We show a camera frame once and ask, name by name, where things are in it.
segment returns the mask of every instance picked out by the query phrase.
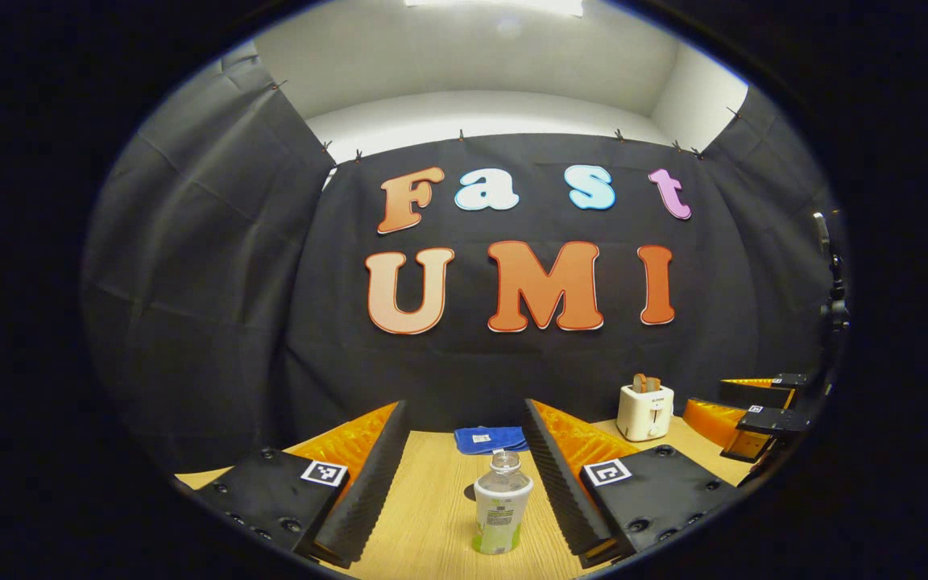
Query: folded blue cloth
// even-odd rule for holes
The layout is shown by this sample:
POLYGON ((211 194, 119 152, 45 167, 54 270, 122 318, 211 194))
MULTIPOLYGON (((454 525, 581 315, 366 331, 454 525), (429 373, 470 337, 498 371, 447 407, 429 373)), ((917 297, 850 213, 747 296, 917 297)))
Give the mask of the folded blue cloth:
POLYGON ((454 432, 457 449, 465 455, 491 454, 496 449, 526 451, 528 443, 520 427, 474 427, 454 432))

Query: table surface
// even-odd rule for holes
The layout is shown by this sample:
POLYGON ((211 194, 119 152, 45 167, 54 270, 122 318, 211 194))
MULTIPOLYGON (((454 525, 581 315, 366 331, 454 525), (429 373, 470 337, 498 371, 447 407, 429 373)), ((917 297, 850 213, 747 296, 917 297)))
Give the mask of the table surface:
MULTIPOLYGON (((615 420, 593 423, 605 433, 622 438, 615 420)), ((299 445, 285 451, 295 453, 299 445)), ((751 463, 719 456, 722 448, 674 417, 665 437, 633 443, 640 450, 655 445, 672 445, 715 476, 736 485, 748 473, 751 463)), ((485 555, 471 548, 475 533, 475 503, 464 496, 464 488, 489 470, 489 455, 464 455, 457 451, 452 433, 410 432, 399 469, 393 478, 382 515, 364 548, 363 557, 349 570, 321 562, 333 570, 362 578, 384 580, 401 578, 462 578, 486 580, 511 576, 512 579, 563 579, 588 574, 604 566, 583 569, 567 543, 546 498, 539 471, 530 451, 520 452, 522 471, 535 480, 522 518, 518 548, 505 554, 485 555), (420 511, 425 518, 417 518, 420 511)), ((192 489, 199 489, 229 467, 177 474, 192 489)))

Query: black fabric backdrop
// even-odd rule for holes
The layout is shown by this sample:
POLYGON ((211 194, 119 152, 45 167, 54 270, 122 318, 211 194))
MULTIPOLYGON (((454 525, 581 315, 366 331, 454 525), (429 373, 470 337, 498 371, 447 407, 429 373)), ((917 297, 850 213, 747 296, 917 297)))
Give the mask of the black fabric backdrop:
POLYGON ((119 156, 89 224, 93 360, 177 473, 292 432, 270 367, 334 161, 273 84, 251 43, 185 82, 119 156))
POLYGON ((412 401, 412 428, 516 425, 534 397, 579 418, 612 417, 635 371, 661 377, 682 414, 690 396, 714 399, 718 379, 811 372, 818 363, 818 308, 831 284, 811 214, 832 211, 824 177, 789 124, 751 89, 734 120, 700 160, 651 143, 581 135, 500 135, 426 143, 343 163, 325 188, 299 269, 286 360, 299 437, 331 429, 391 400, 412 401), (582 210, 563 172, 600 165, 615 205, 582 210), (432 200, 412 228, 378 235, 380 184, 438 166, 432 200), (465 212, 454 204, 464 173, 511 173, 520 202, 465 212), (662 205, 648 174, 681 181, 688 221, 662 205), (593 242, 603 327, 568 333, 552 323, 492 333, 497 266, 490 243, 526 242, 546 271, 565 242, 593 242), (644 267, 636 250, 661 245, 673 322, 640 323, 644 267), (425 247, 452 247, 445 312, 417 335, 384 333, 367 311, 367 256, 400 252, 398 307, 422 298, 425 247))

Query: pink letter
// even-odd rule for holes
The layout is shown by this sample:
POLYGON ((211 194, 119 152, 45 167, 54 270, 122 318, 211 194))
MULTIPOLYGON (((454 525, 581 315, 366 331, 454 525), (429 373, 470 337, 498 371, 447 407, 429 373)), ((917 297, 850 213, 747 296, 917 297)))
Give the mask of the pink letter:
POLYGON ((666 169, 658 169, 648 176, 651 181, 658 184, 658 191, 661 192, 661 201, 664 202, 668 213, 680 220, 689 220, 693 212, 688 205, 682 205, 678 200, 677 190, 682 189, 682 184, 678 183, 672 176, 668 175, 666 169))

